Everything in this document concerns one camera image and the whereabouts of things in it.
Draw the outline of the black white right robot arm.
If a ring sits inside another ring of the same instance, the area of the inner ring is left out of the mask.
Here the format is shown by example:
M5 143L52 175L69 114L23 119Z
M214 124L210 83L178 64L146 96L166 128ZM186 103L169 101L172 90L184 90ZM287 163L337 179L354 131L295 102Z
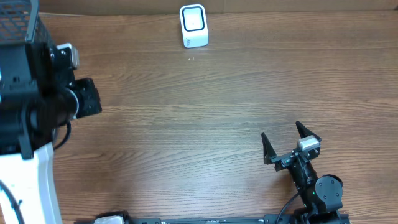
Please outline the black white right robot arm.
M274 223L349 223L349 216L341 214L343 182L335 175L317 176L311 160L320 155L322 138L307 129L300 121L295 125L300 135L295 149L277 155L265 133L261 134L264 163L275 170L287 169L297 193L282 207L278 215L266 215L265 221Z

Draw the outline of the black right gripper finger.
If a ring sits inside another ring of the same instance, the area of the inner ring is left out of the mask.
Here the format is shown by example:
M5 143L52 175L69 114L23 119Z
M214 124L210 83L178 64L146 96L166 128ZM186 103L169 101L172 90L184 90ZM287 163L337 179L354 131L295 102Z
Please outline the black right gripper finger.
M295 125L297 127L298 133L301 138L309 137L309 136L314 136L319 142L322 141L322 138L306 128L300 121L296 121Z
M268 140L265 133L261 133L262 145L263 145L263 158L265 164L273 164L273 159L277 157L277 154Z

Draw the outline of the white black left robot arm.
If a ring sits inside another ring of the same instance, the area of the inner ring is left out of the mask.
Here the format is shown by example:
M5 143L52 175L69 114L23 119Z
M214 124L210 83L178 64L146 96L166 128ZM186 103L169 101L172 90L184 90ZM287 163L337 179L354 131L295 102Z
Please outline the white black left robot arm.
M7 223L61 223L53 179L60 127L102 110L78 50L45 42L1 47L1 210Z

